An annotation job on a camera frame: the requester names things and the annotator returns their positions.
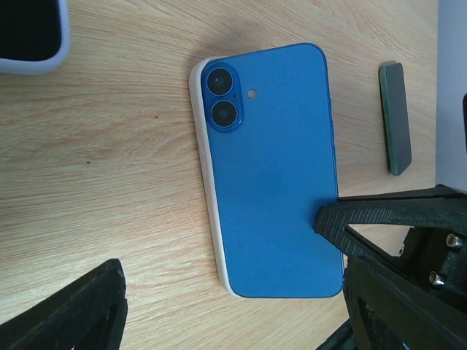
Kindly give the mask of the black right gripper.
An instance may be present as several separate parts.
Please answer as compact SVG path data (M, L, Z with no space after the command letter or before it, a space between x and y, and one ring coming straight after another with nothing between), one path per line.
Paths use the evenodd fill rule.
M321 207L314 231L345 255L383 255L350 225L410 226L398 267L410 300L466 302L466 193L444 185L340 198Z

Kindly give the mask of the blue phone back up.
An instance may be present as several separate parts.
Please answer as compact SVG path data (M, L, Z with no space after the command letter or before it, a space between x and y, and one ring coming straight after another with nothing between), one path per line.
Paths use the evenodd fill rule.
M324 52L300 43L219 58L201 91L232 290L339 294L342 254L313 229L339 196Z

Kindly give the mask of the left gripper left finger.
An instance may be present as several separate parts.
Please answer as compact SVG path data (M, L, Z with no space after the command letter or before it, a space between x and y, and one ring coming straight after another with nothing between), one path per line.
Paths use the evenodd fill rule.
M128 314L118 259L1 325L2 349L119 349Z

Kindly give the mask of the blue phone black screen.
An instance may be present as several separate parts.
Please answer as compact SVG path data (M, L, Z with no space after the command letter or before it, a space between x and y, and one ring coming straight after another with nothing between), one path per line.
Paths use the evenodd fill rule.
M1 57L44 61L61 46L61 23L56 0L1 0Z

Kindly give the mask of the beige phone case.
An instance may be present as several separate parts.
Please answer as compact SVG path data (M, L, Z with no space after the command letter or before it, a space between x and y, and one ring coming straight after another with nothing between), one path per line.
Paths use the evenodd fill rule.
M232 296L240 298L230 285L228 271L225 261L225 250L223 246L222 230L217 206L217 196L215 189L215 179L212 167L209 138L207 133L207 122L204 111L204 102L201 91L201 73L208 63L222 58L221 56L210 57L196 64L189 75L190 102L193 111L193 119L196 130L198 154L201 164L201 175L204 184L204 193L207 202L207 212L209 217L209 228L212 236L212 245L215 255L217 277L220 285Z

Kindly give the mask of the lavender phone case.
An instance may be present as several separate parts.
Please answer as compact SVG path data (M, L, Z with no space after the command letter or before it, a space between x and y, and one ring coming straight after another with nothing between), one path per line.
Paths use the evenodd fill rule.
M69 3L63 0L57 2L61 23L61 46L58 52L53 57L44 61L16 61L1 57L2 73L19 75L46 74L56 70L65 61L71 46Z

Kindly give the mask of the green phone black screen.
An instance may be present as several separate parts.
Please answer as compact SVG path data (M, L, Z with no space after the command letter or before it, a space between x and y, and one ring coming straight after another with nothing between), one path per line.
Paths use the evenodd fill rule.
M400 176L412 163L404 68L399 62L384 63L378 76L389 170Z

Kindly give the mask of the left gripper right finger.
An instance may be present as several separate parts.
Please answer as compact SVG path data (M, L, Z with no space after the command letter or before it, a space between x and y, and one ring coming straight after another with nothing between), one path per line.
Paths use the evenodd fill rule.
M349 319L321 349L465 349L466 314L367 257L348 259Z

